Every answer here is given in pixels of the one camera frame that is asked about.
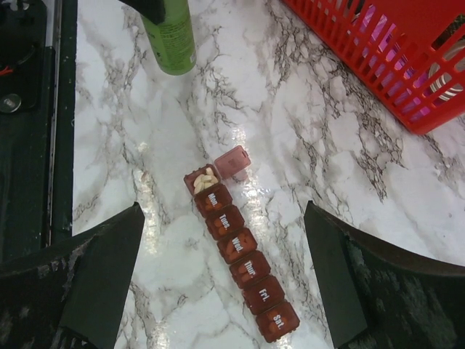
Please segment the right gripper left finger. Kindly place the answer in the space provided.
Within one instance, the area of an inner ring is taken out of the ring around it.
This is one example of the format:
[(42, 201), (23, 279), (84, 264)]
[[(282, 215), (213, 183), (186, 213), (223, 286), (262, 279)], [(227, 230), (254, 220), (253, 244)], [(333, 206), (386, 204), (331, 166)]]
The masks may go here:
[(2, 348), (113, 348), (140, 248), (138, 203), (1, 264)]

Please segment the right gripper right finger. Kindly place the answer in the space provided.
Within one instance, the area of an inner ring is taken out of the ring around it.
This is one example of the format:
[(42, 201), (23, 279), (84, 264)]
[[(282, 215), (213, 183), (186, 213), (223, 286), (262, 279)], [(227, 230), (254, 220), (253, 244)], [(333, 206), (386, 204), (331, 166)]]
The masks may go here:
[(367, 234), (312, 201), (304, 225), (335, 348), (464, 347), (464, 267)]

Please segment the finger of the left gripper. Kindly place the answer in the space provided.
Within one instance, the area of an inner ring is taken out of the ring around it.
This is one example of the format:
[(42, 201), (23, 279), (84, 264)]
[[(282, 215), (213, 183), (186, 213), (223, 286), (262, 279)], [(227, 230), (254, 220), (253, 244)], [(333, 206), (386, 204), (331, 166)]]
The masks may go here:
[(135, 9), (155, 25), (161, 24), (166, 19), (164, 0), (120, 0), (120, 2)]

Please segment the green pill bottle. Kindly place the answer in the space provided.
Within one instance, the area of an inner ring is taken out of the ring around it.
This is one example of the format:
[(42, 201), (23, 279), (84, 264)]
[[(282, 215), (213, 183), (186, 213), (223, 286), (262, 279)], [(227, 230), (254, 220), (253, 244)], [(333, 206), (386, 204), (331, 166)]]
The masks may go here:
[(166, 19), (159, 25), (141, 16), (159, 68), (172, 76), (189, 72), (195, 65), (196, 53), (187, 0), (166, 0)]

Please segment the brown weekly pill organizer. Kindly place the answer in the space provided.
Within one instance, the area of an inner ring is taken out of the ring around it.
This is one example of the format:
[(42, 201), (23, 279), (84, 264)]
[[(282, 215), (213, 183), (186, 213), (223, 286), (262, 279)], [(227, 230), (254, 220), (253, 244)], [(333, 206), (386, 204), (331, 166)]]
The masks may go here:
[[(213, 164), (186, 174), (184, 182), (242, 292), (245, 305), (255, 316), (261, 335), (266, 342), (273, 343), (297, 329), (300, 320), (224, 184), (250, 164), (247, 152), (238, 145), (216, 158)], [(219, 182), (194, 195), (193, 182), (206, 167), (213, 168)]]

